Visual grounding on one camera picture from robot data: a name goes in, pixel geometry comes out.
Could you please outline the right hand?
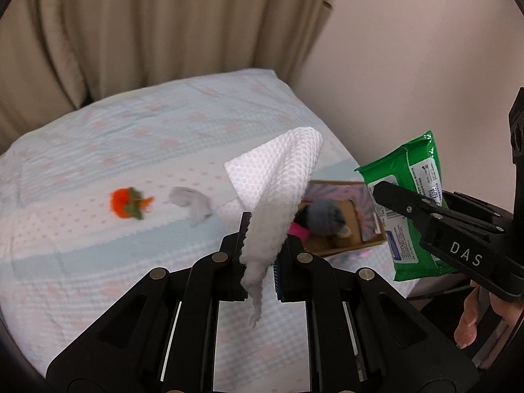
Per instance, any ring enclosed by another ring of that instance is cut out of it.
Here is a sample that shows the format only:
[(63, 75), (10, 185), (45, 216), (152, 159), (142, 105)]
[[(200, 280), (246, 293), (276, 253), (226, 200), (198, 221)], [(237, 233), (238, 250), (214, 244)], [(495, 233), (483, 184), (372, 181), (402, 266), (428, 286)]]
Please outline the right hand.
[[(459, 349), (464, 349), (472, 345), (477, 336), (477, 324), (479, 322), (479, 284), (471, 281), (470, 285), (473, 287), (473, 292), (464, 300), (464, 312), (454, 333), (454, 338)], [(508, 303), (494, 294), (489, 294), (489, 300), (495, 314), (500, 316), (504, 321), (504, 328), (498, 328), (497, 330), (498, 341), (492, 350), (493, 354), (498, 355), (519, 320), (520, 314), (523, 311), (523, 300)]]

